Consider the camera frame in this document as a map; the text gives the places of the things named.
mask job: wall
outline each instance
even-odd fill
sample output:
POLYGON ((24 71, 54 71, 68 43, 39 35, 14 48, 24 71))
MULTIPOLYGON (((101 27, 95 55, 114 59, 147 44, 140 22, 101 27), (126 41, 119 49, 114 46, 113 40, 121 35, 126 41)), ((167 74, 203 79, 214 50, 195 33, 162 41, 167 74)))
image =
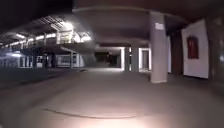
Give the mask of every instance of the wall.
POLYGON ((170 42, 170 37, 167 37, 167 43, 168 43, 168 72, 171 73, 171 42, 170 42))
POLYGON ((208 78, 209 77, 209 53, 208 37, 205 21, 201 20, 191 24, 182 30, 183 54, 184 54, 184 75, 208 78), (188 59, 187 37, 194 35, 199 39, 199 59, 188 59))
POLYGON ((183 75, 183 45, 181 31, 176 31, 170 35, 171 49, 171 73, 183 75))
MULTIPOLYGON (((70 55, 57 55, 57 65, 58 67, 70 67, 70 55), (68 62, 62 62, 63 57, 68 58, 68 62)), ((84 60, 82 55, 74 54, 74 59, 76 59, 73 63, 73 67, 84 67, 84 60)))
POLYGON ((224 82, 224 18, 222 15, 223 13, 206 19, 210 48, 210 78, 219 82, 224 82))

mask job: parking garage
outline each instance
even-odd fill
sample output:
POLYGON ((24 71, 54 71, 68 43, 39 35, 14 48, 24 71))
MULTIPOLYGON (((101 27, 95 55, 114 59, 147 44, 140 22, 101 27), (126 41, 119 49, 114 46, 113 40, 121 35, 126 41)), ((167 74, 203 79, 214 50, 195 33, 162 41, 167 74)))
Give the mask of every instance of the parking garage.
POLYGON ((0 126, 224 125, 222 1, 54 2, 0 22, 0 126))

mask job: column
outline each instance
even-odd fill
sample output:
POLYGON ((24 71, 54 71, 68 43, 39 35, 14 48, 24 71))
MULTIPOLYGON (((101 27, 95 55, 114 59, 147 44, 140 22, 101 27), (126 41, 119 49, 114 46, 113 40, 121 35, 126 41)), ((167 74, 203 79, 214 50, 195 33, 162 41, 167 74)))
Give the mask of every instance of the column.
POLYGON ((76 54, 76 65, 77 65, 77 67, 81 67, 81 64, 80 64, 80 55, 78 53, 76 54))
POLYGON ((44 46, 47 45, 47 34, 44 34, 44 46))
POLYGON ((56 68, 56 55, 54 53, 51 54, 51 67, 56 68))
POLYGON ((36 55, 33 55, 33 68, 36 68, 37 67, 37 56, 36 55))
POLYGON ((139 48, 131 46, 131 72, 139 72, 139 48))
POLYGON ((70 55, 70 68, 73 68, 74 64, 73 64, 73 53, 71 53, 70 55))
POLYGON ((126 72, 130 71, 130 52, 129 52, 129 47, 124 48, 124 55, 125 55, 125 68, 124 70, 126 72))
POLYGON ((16 58, 17 59, 17 68, 20 68, 20 62, 21 62, 21 58, 16 58))
POLYGON ((60 44, 60 40, 61 40, 61 34, 59 31, 57 31, 56 33, 56 44, 60 44))
POLYGON ((25 67, 25 65, 26 65, 25 58, 26 58, 26 57, 23 57, 23 66, 22 66, 23 68, 24 68, 24 67, 25 67))
POLYGON ((122 47, 121 48, 121 55, 120 55, 120 58, 119 58, 119 61, 117 61, 120 63, 120 68, 122 70, 124 70, 125 68, 125 55, 124 55, 124 48, 122 47))
POLYGON ((25 63, 25 66, 24 66, 24 67, 28 67, 28 66, 27 66, 27 65, 28 65, 28 64, 27 64, 27 58, 28 58, 28 57, 25 56, 25 62, 24 62, 24 63, 25 63))
POLYGON ((164 15, 150 12, 150 42, 152 49, 152 83, 167 82, 168 48, 165 31, 164 15))
POLYGON ((48 67, 48 63, 47 63, 47 55, 44 54, 42 56, 42 68, 47 68, 48 67))

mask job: light fixture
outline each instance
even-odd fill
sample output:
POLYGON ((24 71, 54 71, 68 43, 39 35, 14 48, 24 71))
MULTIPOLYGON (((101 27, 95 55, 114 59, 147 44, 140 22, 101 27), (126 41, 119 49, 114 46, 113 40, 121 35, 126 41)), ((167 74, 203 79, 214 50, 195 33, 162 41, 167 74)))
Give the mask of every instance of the light fixture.
POLYGON ((69 22, 61 22, 62 25, 67 29, 67 30, 73 30, 73 25, 69 22))
POLYGON ((43 35, 36 37, 36 40, 42 40, 42 39, 44 39, 44 36, 43 35))
POLYGON ((33 38, 30 38, 30 39, 28 39, 28 42, 31 42, 31 41, 33 41, 34 39, 33 38))
POLYGON ((16 34, 17 37, 21 38, 21 39, 25 39, 26 37, 21 35, 21 34, 16 34))
POLYGON ((76 33, 76 32, 74 34, 75 34, 74 41, 77 42, 77 43, 80 43, 81 42, 81 38, 80 38, 79 34, 76 33))
POLYGON ((46 38, 53 38, 56 37, 55 33, 47 34, 46 38))
POLYGON ((22 40, 20 41, 20 44, 26 43, 26 40, 22 40))
POLYGON ((91 41, 91 40, 92 40, 92 38, 90 36, 83 36, 81 38, 81 42, 88 42, 88 41, 91 41))
POLYGON ((11 57, 16 57, 16 58, 22 57, 22 54, 20 53, 6 53, 6 55, 11 57))

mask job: concrete floor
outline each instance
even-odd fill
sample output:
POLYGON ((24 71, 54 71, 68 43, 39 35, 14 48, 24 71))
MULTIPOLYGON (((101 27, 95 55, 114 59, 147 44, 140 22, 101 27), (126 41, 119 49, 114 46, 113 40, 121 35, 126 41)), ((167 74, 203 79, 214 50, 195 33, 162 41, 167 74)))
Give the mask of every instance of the concrete floor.
POLYGON ((154 85, 145 74, 109 68, 71 73, 0 92, 0 121, 4 128, 224 127, 224 101, 206 81, 170 81, 154 85))

